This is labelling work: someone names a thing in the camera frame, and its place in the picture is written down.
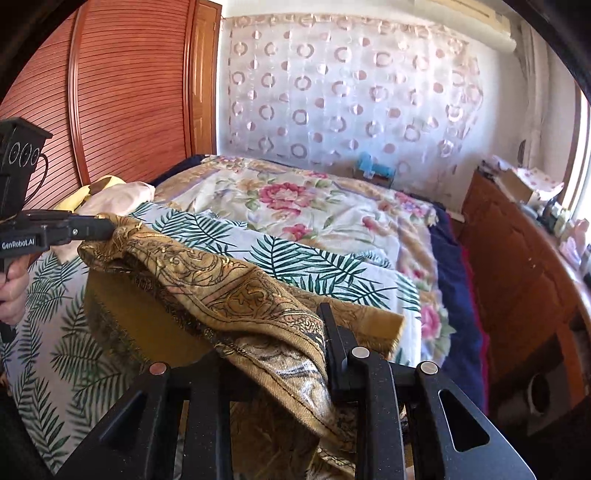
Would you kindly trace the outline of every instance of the blue object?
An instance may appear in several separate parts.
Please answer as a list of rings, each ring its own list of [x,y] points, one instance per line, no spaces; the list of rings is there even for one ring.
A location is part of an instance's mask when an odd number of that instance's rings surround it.
[[[160,175],[157,179],[152,180],[149,182],[150,185],[157,187],[165,180],[168,180],[170,177],[174,177],[176,174],[181,173],[185,170],[188,170],[193,167],[197,167],[201,165],[202,160],[206,157],[206,155],[194,155],[192,157],[183,160],[180,163],[177,163],[174,167],[167,170],[165,173]]]
[[[429,227],[429,231],[437,261],[439,289],[449,314],[449,325],[456,329],[443,371],[478,408],[486,412],[485,379],[480,361],[484,339],[476,323],[462,247],[454,239],[446,211],[438,204],[434,207],[439,221]]]
[[[374,163],[372,157],[367,152],[362,152],[357,161],[357,169],[363,172],[366,179],[372,179],[375,174],[387,179],[393,179],[396,175],[396,169]]]

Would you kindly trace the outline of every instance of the blue toy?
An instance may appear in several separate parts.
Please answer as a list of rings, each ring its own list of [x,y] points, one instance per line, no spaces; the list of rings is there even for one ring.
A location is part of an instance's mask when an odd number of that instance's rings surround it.
[[[392,181],[396,175],[395,168],[389,168],[385,165],[374,163],[371,155],[367,152],[362,152],[362,154],[359,156],[359,160],[357,161],[357,169],[362,171],[363,176],[368,180],[371,180],[374,175],[377,174],[380,177],[384,177]]]

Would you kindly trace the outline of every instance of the yellow pillow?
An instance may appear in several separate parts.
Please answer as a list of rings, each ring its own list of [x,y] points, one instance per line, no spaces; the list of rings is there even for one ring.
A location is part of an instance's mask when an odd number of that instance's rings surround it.
[[[79,188],[76,192],[72,193],[69,197],[63,199],[60,203],[58,203],[54,210],[68,210],[70,212],[75,212],[76,209],[82,205],[82,203],[87,199],[88,195],[90,195],[90,188],[98,182],[102,180],[109,179],[104,184],[102,184],[102,188],[99,190],[104,190],[105,188],[112,187],[113,185],[118,185],[120,183],[125,183],[120,178],[117,178],[113,175],[105,175],[104,177],[99,178],[96,182],[91,183],[90,185],[84,185],[83,187]]]

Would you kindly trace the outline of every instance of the wooden dresser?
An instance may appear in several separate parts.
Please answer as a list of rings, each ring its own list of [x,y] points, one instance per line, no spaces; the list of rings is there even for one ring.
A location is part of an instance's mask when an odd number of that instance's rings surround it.
[[[491,338],[491,409],[537,372],[564,363],[574,407],[589,394],[591,294],[557,241],[475,172],[460,234]]]

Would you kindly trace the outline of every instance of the cardboard box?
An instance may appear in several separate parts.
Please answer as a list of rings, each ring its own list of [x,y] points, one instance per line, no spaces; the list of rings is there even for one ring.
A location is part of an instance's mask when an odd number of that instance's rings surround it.
[[[513,168],[499,175],[503,186],[517,202],[537,207],[556,197],[564,183],[552,180],[538,168]]]

